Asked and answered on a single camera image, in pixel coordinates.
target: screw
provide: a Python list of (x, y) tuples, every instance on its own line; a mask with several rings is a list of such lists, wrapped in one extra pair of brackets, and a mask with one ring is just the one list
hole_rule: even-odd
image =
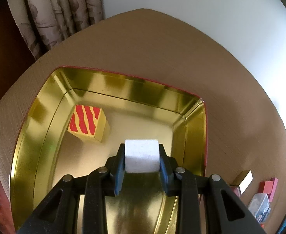
[(213, 175), (211, 176), (211, 178), (212, 178), (214, 181), (219, 181), (219, 180), (221, 179), (220, 175), (218, 175), (218, 174), (213, 174)]
[(105, 166), (98, 168), (99, 173), (106, 173), (108, 170)]
[(175, 169), (175, 171), (176, 171), (177, 173), (184, 173), (184, 172), (185, 172), (185, 169), (184, 169), (183, 167), (177, 167), (177, 168)]
[(63, 181), (69, 182), (71, 180), (72, 180), (72, 175), (66, 174), (66, 175), (63, 176)]

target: clear plastic container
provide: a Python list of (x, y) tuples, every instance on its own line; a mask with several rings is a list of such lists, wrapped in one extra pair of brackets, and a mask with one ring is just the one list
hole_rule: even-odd
[(269, 209), (269, 200), (267, 193), (256, 193), (253, 196), (248, 206), (248, 209), (255, 217), (255, 219), (258, 222), (261, 222)]

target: metal tray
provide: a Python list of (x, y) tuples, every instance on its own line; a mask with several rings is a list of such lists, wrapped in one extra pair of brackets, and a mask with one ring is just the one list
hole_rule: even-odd
[[(67, 132), (76, 104), (103, 108), (110, 130), (102, 143)], [(205, 105), (193, 94), (125, 75), (58, 68), (35, 98), (16, 143), (10, 180), (16, 229), (64, 174), (89, 174), (125, 139), (158, 139), (179, 165), (204, 175), (206, 130)], [(78, 233), (82, 207), (79, 212)], [(121, 194), (106, 198), (106, 212), (108, 233), (174, 233), (177, 198), (164, 195), (157, 174), (126, 174)]]

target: wooden table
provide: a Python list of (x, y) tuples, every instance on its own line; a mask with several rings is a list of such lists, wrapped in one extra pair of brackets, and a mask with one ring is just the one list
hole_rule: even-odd
[(54, 47), (35, 62), (0, 101), (0, 179), (9, 196), (12, 156), (32, 101), (59, 66), (96, 68), (171, 85), (201, 96), (208, 113), (206, 175), (230, 183), (251, 169), (241, 199), (248, 204), (259, 182), (277, 177), (272, 212), (275, 233), (286, 213), (286, 130), (254, 77), (225, 48), (192, 26), (152, 10), (111, 17)]

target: curtain fold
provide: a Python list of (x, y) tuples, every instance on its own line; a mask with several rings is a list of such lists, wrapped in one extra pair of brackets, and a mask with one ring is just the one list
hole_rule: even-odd
[(35, 59), (77, 31), (103, 19), (101, 0), (7, 1)]

